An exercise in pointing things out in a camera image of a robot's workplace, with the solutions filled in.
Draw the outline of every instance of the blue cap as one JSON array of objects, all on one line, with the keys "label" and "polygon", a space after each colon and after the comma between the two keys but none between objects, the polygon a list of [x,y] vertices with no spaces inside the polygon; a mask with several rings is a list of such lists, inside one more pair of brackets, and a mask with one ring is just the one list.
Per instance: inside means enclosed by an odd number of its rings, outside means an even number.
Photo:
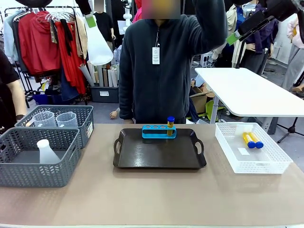
[{"label": "blue cap", "polygon": [[264,147],[264,144],[262,142],[256,142],[256,147],[258,149],[262,149]]},{"label": "blue cap", "polygon": [[175,121],[175,118],[173,116],[168,117],[168,122],[174,122],[174,121]]},{"label": "blue cap", "polygon": [[247,146],[248,146],[250,149],[253,149],[253,148],[256,147],[256,143],[253,142],[253,141],[250,141],[250,142],[248,142]]}]

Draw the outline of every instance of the hoodie zipper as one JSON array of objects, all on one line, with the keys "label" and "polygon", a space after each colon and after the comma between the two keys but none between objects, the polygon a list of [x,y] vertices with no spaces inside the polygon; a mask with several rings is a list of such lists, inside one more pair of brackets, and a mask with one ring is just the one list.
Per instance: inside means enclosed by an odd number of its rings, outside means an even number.
[{"label": "hoodie zipper", "polygon": [[[159,42],[160,42],[160,27],[157,27],[157,35],[156,35],[156,43],[155,43],[156,48],[160,47]],[[158,116],[159,105],[160,105],[160,68],[161,68],[161,61],[160,61],[160,64],[156,68],[156,74],[157,74],[157,79],[158,79],[158,96],[157,96],[157,106],[156,106],[156,117]]]}]

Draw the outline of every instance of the blue test tube rack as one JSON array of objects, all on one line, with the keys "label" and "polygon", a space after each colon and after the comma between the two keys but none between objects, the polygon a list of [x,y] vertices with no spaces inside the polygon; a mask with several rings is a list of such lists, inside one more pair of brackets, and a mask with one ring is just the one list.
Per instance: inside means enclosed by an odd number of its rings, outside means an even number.
[{"label": "blue test tube rack", "polygon": [[[167,135],[167,130],[173,131],[172,136]],[[145,125],[142,127],[142,137],[144,139],[175,139],[176,128],[175,126],[169,128],[165,125]]]}]

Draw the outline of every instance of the gray plastic basket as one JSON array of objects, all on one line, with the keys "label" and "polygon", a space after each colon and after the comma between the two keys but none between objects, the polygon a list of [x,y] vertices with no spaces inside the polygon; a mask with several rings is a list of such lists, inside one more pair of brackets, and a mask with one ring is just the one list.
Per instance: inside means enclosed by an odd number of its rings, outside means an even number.
[{"label": "gray plastic basket", "polygon": [[[79,130],[15,127],[0,137],[0,186],[60,188],[67,185],[81,157]],[[61,159],[39,164],[37,142],[48,139]]]},{"label": "gray plastic basket", "polygon": [[[73,112],[77,115],[78,129],[80,130],[80,148],[85,148],[91,134],[94,130],[93,119],[93,106],[80,106],[80,105],[39,105],[25,117],[23,117],[16,127],[27,127],[27,123],[31,122],[34,115],[50,111],[55,114],[55,118],[62,113]],[[31,123],[29,127],[35,127],[34,123]]]}]

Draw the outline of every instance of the white table leg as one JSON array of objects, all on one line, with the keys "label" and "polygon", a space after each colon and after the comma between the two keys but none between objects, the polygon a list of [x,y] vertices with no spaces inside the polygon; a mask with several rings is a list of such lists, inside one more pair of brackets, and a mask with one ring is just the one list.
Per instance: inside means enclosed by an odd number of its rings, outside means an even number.
[{"label": "white table leg", "polygon": [[265,118],[265,120],[262,124],[262,128],[264,129],[264,131],[268,132],[272,119],[273,119],[273,117]]},{"label": "white table leg", "polygon": [[215,96],[213,100],[213,108],[212,108],[210,124],[215,124],[215,121],[217,119],[218,107],[219,107],[218,105],[219,105],[219,98]]}]

